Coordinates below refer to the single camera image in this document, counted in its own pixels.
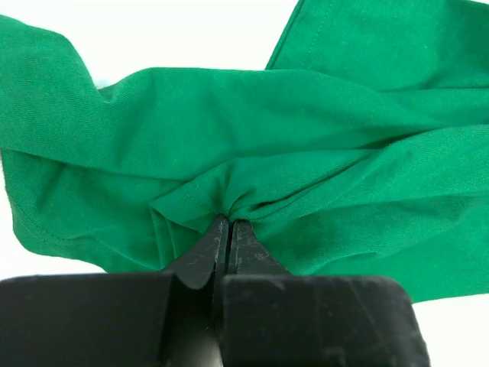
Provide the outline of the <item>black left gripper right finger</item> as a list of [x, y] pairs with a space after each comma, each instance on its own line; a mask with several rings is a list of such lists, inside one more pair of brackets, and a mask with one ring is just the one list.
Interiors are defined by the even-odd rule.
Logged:
[[410, 297], [378, 276], [294, 276], [232, 224], [220, 267], [226, 366], [428, 366]]

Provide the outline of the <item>green t shirt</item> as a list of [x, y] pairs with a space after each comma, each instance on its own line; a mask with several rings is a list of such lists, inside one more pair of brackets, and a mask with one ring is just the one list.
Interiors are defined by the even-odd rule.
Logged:
[[19, 242], [169, 265], [218, 214], [297, 275], [488, 291], [488, 6], [301, 1], [262, 71], [150, 68], [97, 89], [62, 35], [1, 19]]

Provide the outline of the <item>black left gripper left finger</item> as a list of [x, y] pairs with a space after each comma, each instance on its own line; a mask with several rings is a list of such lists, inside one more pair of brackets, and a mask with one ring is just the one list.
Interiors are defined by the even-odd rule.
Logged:
[[1, 282], [3, 366], [220, 366], [212, 317], [228, 239], [216, 217], [161, 271]]

